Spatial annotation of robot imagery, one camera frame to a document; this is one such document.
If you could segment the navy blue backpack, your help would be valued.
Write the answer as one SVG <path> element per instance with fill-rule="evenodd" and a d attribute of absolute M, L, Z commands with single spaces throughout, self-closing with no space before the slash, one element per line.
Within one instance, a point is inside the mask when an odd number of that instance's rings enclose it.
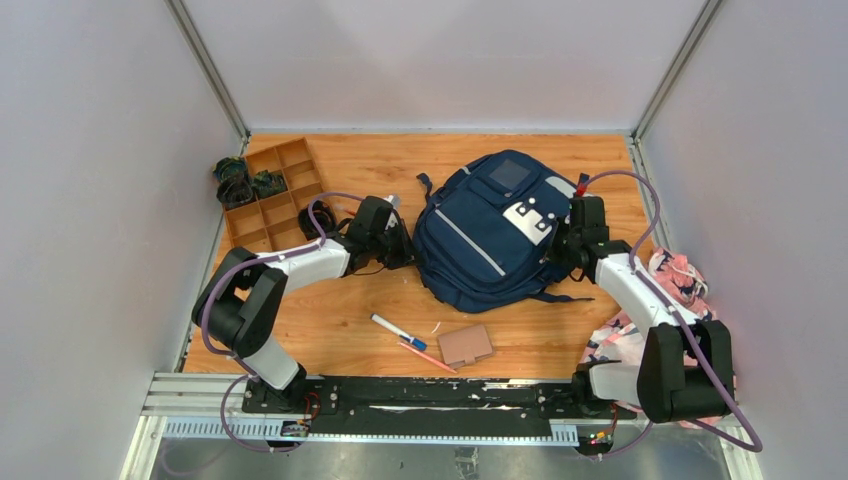
<path fill-rule="evenodd" d="M 503 150 L 457 170 L 434 187 L 412 234 L 421 282 L 436 300 L 482 313 L 523 300 L 570 303 L 548 287 L 569 272 L 547 260 L 557 223 L 568 217 L 576 184 L 532 156 Z"/>

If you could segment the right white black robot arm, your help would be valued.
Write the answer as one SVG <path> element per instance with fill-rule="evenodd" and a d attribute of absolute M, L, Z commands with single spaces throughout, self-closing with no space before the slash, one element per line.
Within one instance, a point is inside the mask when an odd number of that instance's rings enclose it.
<path fill-rule="evenodd" d="M 627 242 L 611 239 L 601 198 L 572 199 L 547 258 L 604 290 L 644 340 L 637 365 L 578 365 L 570 392 L 577 413 L 596 417 L 614 402 L 640 409 L 654 423 L 694 423 L 732 412 L 737 403 L 729 330 L 718 320 L 699 319 L 649 275 Z"/>

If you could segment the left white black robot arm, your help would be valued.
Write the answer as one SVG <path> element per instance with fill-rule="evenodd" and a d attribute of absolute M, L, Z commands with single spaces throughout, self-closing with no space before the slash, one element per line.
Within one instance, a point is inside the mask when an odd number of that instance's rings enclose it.
<path fill-rule="evenodd" d="M 236 360 L 249 379 L 268 388 L 268 400 L 279 411 L 298 411 L 306 400 L 306 370 L 272 334 L 282 299 L 350 276 L 373 261 L 389 270 L 413 264 L 399 204 L 395 195 L 367 196 L 348 222 L 297 248 L 265 253 L 232 248 L 192 310 L 204 345 Z"/>

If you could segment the black rolled belt in tray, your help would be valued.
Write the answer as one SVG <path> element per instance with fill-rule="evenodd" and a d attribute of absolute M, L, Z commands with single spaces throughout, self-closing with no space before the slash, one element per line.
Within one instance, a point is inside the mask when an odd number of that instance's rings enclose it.
<path fill-rule="evenodd" d="M 316 200 L 298 213 L 298 227 L 306 240 L 320 237 L 320 231 L 329 233 L 337 228 L 338 221 L 333 208 L 323 200 Z"/>

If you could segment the wooden compartment tray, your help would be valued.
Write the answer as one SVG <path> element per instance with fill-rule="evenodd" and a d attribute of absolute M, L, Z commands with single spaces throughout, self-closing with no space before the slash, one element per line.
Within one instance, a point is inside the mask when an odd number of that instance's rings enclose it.
<path fill-rule="evenodd" d="M 247 172 L 283 180 L 283 190 L 224 212 L 229 245 L 253 252 L 286 250 L 307 242 L 298 217 L 309 202 L 325 191 L 317 156 L 304 137 L 275 145 L 251 147 Z"/>

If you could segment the pink patterned cloth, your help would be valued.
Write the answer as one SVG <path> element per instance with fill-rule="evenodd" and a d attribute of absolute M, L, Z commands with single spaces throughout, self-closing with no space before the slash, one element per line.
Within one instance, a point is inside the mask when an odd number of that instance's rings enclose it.
<path fill-rule="evenodd" d="M 648 263 L 642 266 L 663 289 L 699 319 L 717 320 L 705 300 L 708 293 L 707 283 L 700 272 L 688 262 L 685 255 L 658 248 Z M 590 344 L 584 353 L 583 363 L 591 360 L 621 360 L 628 365 L 637 365 L 641 360 L 643 347 L 642 336 L 637 332 L 629 316 L 621 309 L 620 313 L 606 326 L 591 336 Z M 625 402 L 616 403 L 641 411 Z M 677 422 L 704 427 L 713 426 L 724 417 L 702 418 L 694 423 Z"/>

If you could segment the green rolled band in tray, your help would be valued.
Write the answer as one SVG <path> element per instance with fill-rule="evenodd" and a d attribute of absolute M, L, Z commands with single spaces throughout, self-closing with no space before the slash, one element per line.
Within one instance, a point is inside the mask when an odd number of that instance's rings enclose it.
<path fill-rule="evenodd" d="M 262 170 L 257 172 L 252 177 L 251 187 L 258 199 L 265 199 L 288 190 L 281 171 Z"/>

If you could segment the white blue marker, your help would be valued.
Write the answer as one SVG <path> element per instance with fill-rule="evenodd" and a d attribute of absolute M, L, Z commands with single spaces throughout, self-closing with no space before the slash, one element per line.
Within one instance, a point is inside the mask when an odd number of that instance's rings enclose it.
<path fill-rule="evenodd" d="M 400 339 L 409 343 L 415 349 L 417 349 L 419 351 L 425 351 L 427 349 L 427 344 L 425 342 L 423 342 L 419 338 L 415 337 L 414 335 L 406 332 L 405 330 L 401 329 L 397 325 L 391 323 L 390 321 L 388 321 L 384 317 L 382 317 L 382 316 L 380 316 L 376 313 L 372 313 L 371 316 L 370 316 L 370 319 L 373 322 L 375 322 L 377 325 L 382 326 L 383 328 L 390 331 L 392 334 L 398 336 Z"/>

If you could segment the pink pencil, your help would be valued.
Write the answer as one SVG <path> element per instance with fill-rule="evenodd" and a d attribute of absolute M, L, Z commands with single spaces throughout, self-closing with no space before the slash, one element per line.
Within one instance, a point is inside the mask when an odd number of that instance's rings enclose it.
<path fill-rule="evenodd" d="M 417 357 L 429 362 L 430 364 L 435 365 L 436 367 L 438 367 L 442 370 L 445 370 L 449 373 L 458 374 L 457 370 L 451 368 L 449 365 L 445 364 L 444 362 L 442 362 L 442 361 L 440 361 L 440 360 L 438 360 L 438 359 L 416 349 L 414 346 L 408 344 L 407 342 L 398 341 L 396 343 L 397 343 L 397 345 L 399 345 L 403 349 L 405 349 L 405 350 L 409 351 L 410 353 L 416 355 Z"/>

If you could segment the black rolled band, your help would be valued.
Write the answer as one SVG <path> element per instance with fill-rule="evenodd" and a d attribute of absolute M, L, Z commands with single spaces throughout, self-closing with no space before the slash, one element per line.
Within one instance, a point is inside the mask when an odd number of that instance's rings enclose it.
<path fill-rule="evenodd" d="M 232 210 L 252 203 L 255 193 L 249 179 L 234 176 L 220 183 L 216 198 L 225 210 Z"/>

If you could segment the brown leather wallet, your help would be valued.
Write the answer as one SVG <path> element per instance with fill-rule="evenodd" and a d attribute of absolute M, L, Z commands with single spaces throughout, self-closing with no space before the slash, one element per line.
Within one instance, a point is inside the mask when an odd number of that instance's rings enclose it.
<path fill-rule="evenodd" d="M 486 327 L 476 324 L 444 333 L 437 342 L 445 364 L 453 369 L 471 366 L 495 354 Z"/>

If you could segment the dark green rolled band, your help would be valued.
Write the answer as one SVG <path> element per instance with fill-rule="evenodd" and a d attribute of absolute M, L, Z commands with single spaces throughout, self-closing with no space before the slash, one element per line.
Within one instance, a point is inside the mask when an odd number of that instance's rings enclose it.
<path fill-rule="evenodd" d="M 222 158 L 214 165 L 212 175 L 219 184 L 227 182 L 250 183 L 247 162 L 241 156 Z"/>

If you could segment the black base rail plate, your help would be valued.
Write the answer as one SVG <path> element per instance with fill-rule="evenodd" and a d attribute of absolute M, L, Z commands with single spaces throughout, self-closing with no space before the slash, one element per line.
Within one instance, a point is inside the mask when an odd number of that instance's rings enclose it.
<path fill-rule="evenodd" d="M 578 405 L 569 382 L 325 376 L 308 378 L 305 394 L 283 402 L 249 381 L 241 410 L 304 414 L 319 434 L 541 438 L 554 421 L 585 421 L 601 429 L 630 414 Z"/>

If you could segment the aluminium slotted rail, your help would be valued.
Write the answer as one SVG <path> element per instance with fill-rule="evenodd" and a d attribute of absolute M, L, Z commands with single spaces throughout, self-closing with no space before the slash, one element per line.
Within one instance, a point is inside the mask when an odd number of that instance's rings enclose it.
<path fill-rule="evenodd" d="M 157 374 L 142 407 L 171 438 L 471 446 L 579 443 L 546 397 L 559 384 L 530 380 L 310 376 L 299 398 L 227 374 Z"/>

